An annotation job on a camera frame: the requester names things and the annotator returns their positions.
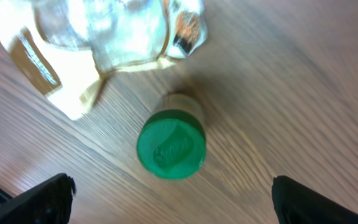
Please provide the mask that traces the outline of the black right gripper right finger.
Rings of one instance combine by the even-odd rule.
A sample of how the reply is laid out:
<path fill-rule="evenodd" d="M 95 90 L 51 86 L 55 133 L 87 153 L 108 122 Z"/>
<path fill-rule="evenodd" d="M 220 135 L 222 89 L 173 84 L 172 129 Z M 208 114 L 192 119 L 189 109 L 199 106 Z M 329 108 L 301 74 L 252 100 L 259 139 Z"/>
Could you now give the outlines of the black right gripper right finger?
<path fill-rule="evenodd" d="M 272 201 L 280 224 L 358 224 L 357 213 L 285 175 L 273 179 Z"/>

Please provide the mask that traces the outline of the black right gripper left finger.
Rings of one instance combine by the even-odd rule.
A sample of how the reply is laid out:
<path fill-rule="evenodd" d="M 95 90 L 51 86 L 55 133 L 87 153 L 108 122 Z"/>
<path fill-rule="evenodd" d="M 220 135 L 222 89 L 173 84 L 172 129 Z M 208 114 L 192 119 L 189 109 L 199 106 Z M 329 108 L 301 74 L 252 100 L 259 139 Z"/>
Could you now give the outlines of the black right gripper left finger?
<path fill-rule="evenodd" d="M 15 197 L 0 188 L 0 224 L 67 224 L 76 185 L 59 173 Z"/>

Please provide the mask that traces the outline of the green lid jar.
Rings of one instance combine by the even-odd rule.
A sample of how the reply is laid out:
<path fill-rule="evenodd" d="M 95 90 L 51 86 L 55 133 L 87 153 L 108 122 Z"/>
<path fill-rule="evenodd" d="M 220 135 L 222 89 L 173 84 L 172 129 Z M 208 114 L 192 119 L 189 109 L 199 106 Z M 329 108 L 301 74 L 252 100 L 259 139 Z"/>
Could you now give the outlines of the green lid jar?
<path fill-rule="evenodd" d="M 201 105 L 184 93 L 165 95 L 144 123 L 136 151 L 143 167 L 161 179 L 197 173 L 206 158 Z"/>

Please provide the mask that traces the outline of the brown white snack pouch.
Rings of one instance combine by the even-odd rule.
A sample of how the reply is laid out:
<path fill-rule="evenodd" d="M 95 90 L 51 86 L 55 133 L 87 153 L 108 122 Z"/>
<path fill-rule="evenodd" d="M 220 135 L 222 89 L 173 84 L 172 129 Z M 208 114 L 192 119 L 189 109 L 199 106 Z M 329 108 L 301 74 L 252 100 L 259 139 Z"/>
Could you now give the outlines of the brown white snack pouch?
<path fill-rule="evenodd" d="M 0 0 L 0 43 L 72 120 L 110 73 L 171 67 L 207 36 L 202 0 Z"/>

